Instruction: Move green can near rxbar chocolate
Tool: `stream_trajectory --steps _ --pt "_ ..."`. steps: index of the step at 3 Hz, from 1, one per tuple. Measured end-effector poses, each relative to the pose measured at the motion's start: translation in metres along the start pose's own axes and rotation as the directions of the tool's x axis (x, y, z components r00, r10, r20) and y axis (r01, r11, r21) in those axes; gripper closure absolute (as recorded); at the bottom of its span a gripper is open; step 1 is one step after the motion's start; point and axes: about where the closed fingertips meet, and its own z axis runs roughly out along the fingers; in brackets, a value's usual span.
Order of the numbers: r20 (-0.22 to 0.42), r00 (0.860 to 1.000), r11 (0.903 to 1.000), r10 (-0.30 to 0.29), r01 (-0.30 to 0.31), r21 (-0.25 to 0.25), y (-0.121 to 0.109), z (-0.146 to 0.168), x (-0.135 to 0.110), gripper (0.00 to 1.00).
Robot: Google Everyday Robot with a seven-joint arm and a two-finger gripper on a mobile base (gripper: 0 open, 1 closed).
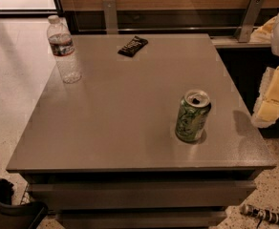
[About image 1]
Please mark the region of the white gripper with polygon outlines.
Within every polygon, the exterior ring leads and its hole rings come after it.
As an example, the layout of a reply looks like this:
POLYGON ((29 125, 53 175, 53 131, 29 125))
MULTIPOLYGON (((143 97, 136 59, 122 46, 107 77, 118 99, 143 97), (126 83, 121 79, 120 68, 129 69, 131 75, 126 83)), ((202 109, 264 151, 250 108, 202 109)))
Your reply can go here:
MULTIPOLYGON (((250 36, 250 42, 271 44, 274 55, 279 56, 279 13, 250 36)), ((263 73, 259 96, 253 107, 251 123, 258 128, 267 128, 279 118, 279 66, 276 69, 267 67, 263 73)))

